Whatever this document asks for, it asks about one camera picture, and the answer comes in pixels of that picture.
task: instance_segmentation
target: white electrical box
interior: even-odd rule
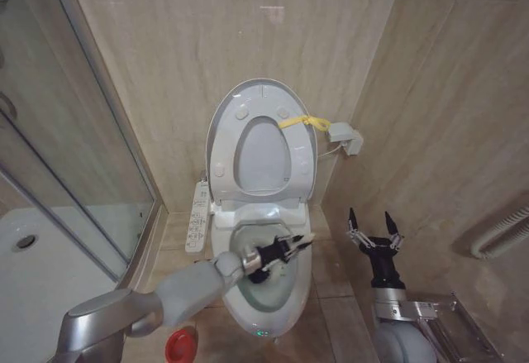
[[[347,122],[332,123],[327,130],[329,142],[343,142],[342,146],[347,155],[358,155],[364,137]]]
[[[329,142],[348,141],[354,136],[354,130],[347,122],[332,123],[327,130]]]

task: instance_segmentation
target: gray robot arm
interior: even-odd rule
[[[243,275],[241,258],[227,251],[175,272],[152,293],[118,289],[81,303],[64,315],[52,361],[119,362],[125,336],[143,337],[161,325],[178,326]]]

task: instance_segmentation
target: cable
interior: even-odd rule
[[[334,148],[334,149],[332,149],[332,150],[329,150],[328,152],[326,152],[326,153],[324,153],[324,154],[318,155],[317,158],[320,159],[320,158],[322,158],[322,157],[325,156],[325,155],[330,155],[330,154],[335,153],[337,150],[339,150],[339,149],[343,146],[343,145],[342,145],[343,142],[344,142],[344,141],[340,141],[340,142],[338,143],[338,146],[337,146],[336,148]]]

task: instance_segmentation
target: toilet lid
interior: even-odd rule
[[[303,123],[278,127],[306,114],[280,82],[252,79],[232,89],[207,134],[207,179],[215,202],[309,199],[316,173],[314,130]]]

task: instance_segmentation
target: shower drain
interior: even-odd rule
[[[20,239],[17,242],[17,248],[18,250],[26,250],[26,249],[29,249],[31,246],[33,246],[35,242],[36,242],[35,235],[24,236],[22,239]]]

